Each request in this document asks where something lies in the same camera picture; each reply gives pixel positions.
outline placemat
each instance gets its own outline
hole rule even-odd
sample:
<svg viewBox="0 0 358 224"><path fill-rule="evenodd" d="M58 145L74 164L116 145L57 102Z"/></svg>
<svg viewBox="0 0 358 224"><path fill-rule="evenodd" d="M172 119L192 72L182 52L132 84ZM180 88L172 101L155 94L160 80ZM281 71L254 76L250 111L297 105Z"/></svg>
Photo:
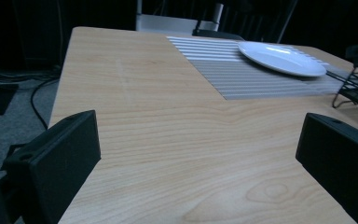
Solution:
<svg viewBox="0 0 358 224"><path fill-rule="evenodd" d="M232 40L167 36L185 57L227 100L322 95L338 92L339 79L348 73L291 46L285 46L322 64L331 75L295 77L250 61Z"/></svg>

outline dark background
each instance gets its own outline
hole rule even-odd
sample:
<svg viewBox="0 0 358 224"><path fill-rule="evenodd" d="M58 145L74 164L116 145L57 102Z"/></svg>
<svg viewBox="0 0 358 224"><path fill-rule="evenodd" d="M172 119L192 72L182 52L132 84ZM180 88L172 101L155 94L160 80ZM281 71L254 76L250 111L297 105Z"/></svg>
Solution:
<svg viewBox="0 0 358 224"><path fill-rule="evenodd" d="M144 11L159 2L144 0ZM62 64L73 27L135 30L135 14L136 0L0 0L0 67ZM345 58L345 48L358 44L358 0L298 0L282 43Z"/></svg>

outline chair back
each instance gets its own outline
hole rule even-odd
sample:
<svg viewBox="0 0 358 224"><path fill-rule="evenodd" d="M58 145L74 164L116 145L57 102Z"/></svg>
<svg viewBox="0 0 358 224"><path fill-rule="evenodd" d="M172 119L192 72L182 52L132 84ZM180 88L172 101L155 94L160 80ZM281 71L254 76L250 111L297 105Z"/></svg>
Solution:
<svg viewBox="0 0 358 224"><path fill-rule="evenodd" d="M248 41L278 43L284 19L282 0L218 0L223 4L219 32Z"/></svg>

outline plate rim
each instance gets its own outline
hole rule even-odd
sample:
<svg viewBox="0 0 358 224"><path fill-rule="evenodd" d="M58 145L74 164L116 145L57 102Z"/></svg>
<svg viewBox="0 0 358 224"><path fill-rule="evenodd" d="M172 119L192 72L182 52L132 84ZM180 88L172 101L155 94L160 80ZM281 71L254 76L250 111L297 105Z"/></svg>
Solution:
<svg viewBox="0 0 358 224"><path fill-rule="evenodd" d="M263 46L263 47L268 47L268 46L271 46L271 47L274 47L274 48L277 48L277 49L282 49L282 50L286 50L286 51L290 51L290 52L293 52L294 54L298 55L299 57L304 57L306 58L306 56L302 55L302 54L298 54L298 53L295 53L294 51L290 50L290 49L285 49L285 48L282 48L280 47L279 45L271 45L271 44L266 44L266 43L261 43L261 42L254 42L254 41L241 41L238 43L238 48L240 50L240 52L245 55L248 59L250 59L251 61L255 62L255 63L258 63L260 65L263 65L269 69L272 69L272 70L275 70L275 71L278 71L278 72L282 72L282 73L285 73L285 74L288 74L288 75L292 75L292 76L298 76L298 77L321 77L321 76L325 76L326 75L326 72L327 70L325 69L324 66L322 66L321 64L315 62L315 61L312 61L311 59L310 62L313 62L315 65L318 65L320 66L320 68L322 68L324 70L324 72L322 73L318 73L318 74L315 74L315 73L298 73L298 72L295 72L293 70L290 70L290 69L282 69L280 67L277 67L277 66L273 66L273 65L270 65L268 63L265 63L265 62L261 62L259 60L257 60L256 58L254 58L252 55L249 55L247 52L246 52L246 49L244 49L241 45L243 44L254 44L254 45L258 45L258 46ZM281 59L285 62L289 62L288 60L285 60L284 58L281 57Z"/></svg>

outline wooden table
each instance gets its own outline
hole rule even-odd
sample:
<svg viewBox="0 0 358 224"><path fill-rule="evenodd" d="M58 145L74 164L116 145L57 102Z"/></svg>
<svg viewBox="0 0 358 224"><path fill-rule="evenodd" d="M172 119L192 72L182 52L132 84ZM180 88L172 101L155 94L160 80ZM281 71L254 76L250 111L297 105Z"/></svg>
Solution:
<svg viewBox="0 0 358 224"><path fill-rule="evenodd" d="M164 35L75 28L50 125L95 109L102 160L62 223L353 223L295 159L307 112L358 128L332 100L227 101Z"/></svg>

